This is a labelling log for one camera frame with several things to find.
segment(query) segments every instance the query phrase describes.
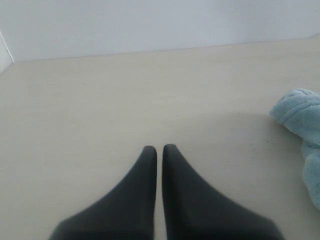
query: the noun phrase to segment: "white wall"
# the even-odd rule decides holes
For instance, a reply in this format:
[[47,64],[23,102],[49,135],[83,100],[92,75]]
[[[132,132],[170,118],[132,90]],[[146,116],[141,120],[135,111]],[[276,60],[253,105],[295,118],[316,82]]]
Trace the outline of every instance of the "white wall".
[[319,0],[1,0],[16,61],[307,38]]
[[12,64],[12,60],[9,52],[7,51],[7,47],[5,45],[5,41],[2,38],[0,32],[0,74],[6,70]]

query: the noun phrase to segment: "wall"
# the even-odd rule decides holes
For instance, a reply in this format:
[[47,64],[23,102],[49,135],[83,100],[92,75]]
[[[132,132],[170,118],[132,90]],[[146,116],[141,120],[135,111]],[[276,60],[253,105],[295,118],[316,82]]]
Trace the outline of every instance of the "wall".
[[319,0],[2,0],[16,61],[307,38]]
[[12,60],[9,52],[7,51],[7,47],[5,41],[0,32],[0,74],[6,70],[12,64]]

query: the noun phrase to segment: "towel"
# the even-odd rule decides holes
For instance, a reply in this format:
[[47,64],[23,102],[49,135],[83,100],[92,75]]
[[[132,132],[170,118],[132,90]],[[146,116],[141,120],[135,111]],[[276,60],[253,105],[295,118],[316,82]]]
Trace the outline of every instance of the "towel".
[[320,210],[320,96],[294,89],[283,96],[270,115],[303,139],[303,181],[313,204]]

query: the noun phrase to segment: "floor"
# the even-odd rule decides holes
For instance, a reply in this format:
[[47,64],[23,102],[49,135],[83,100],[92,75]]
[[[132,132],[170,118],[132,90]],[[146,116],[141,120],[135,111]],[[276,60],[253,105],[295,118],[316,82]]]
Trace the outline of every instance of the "floor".
[[[174,143],[213,186],[320,239],[301,140],[268,112],[320,93],[320,39],[22,62],[0,75],[0,239],[44,240],[106,194],[145,145]],[[155,239],[166,237],[158,180]]]

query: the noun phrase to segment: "light blue towel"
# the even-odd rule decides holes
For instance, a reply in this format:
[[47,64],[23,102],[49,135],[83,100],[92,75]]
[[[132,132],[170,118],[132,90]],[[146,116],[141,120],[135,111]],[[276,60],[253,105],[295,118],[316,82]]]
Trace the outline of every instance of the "light blue towel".
[[303,139],[302,177],[312,202],[320,210],[320,96],[305,89],[291,90],[270,115]]

